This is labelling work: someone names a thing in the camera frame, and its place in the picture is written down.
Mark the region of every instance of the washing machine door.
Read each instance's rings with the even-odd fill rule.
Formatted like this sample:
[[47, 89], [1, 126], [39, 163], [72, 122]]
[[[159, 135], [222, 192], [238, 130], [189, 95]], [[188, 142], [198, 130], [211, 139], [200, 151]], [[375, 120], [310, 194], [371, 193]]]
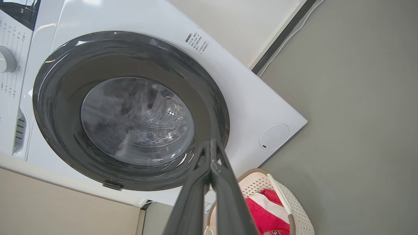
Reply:
[[33, 107], [58, 156], [115, 189], [180, 186], [200, 142], [228, 139], [226, 103], [209, 74], [137, 33], [93, 33], [57, 49], [36, 77]]

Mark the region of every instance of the door hinge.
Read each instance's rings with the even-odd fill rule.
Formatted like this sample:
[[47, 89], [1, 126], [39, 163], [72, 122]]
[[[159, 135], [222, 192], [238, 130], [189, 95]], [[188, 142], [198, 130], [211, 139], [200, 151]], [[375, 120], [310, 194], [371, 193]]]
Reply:
[[119, 184], [110, 180], [105, 180], [103, 183], [103, 186], [114, 189], [114, 190], [118, 190], [118, 191], [122, 190], [124, 187], [123, 184]]

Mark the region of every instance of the perforated basket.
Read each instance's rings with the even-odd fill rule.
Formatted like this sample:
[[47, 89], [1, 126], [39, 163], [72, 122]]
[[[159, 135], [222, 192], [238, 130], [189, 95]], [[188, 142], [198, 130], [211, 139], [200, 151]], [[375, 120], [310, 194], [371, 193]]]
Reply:
[[[286, 209], [290, 224], [291, 235], [314, 235], [314, 227], [292, 192], [281, 183], [277, 182], [268, 172], [262, 169], [247, 171], [238, 179], [244, 198], [250, 197], [263, 189], [274, 190], [283, 207]], [[216, 203], [208, 213], [205, 235], [208, 232], [216, 235]]]

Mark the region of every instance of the door glass window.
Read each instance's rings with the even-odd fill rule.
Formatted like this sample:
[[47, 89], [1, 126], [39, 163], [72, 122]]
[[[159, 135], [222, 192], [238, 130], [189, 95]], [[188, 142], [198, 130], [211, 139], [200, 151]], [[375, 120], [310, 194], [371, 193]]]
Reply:
[[194, 124], [184, 102], [167, 87], [141, 77], [117, 77], [89, 91], [81, 122], [108, 156], [140, 166], [161, 166], [186, 150]]

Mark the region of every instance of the washing machine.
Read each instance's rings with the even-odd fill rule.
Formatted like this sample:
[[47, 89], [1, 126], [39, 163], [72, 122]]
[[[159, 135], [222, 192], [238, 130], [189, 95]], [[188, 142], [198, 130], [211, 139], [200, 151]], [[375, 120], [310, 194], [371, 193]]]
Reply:
[[174, 205], [203, 141], [222, 143], [238, 177], [307, 122], [165, 0], [0, 9], [0, 151], [45, 181]]

